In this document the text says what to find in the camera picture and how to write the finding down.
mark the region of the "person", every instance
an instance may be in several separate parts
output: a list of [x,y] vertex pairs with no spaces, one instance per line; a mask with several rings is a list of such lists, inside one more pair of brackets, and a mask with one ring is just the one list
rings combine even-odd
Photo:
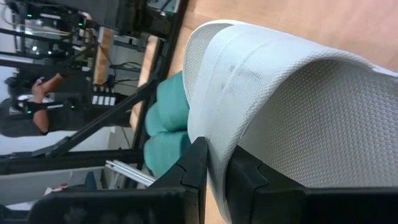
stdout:
[[[85,107],[77,93],[54,93],[64,78],[56,74],[43,82],[38,79],[31,93],[11,96],[0,103],[0,134],[10,138],[45,136],[54,131],[78,131],[109,110],[107,107]],[[116,104],[127,96],[116,93]],[[29,102],[32,110],[24,111],[21,100]],[[61,106],[45,106],[46,103],[64,102]],[[106,126],[129,127],[129,113],[118,116]]]

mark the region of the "teal cushion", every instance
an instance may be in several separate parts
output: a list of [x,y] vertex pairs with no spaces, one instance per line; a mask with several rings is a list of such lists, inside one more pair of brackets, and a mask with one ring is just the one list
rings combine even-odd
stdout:
[[187,130],[189,106],[185,96],[182,72],[157,87],[160,122],[168,131]]
[[175,164],[190,145],[186,131],[157,133],[145,143],[145,164],[154,173],[155,178],[159,178]]
[[159,132],[166,131],[160,122],[159,107],[157,103],[154,103],[147,112],[145,117],[145,128],[149,136],[155,136]]

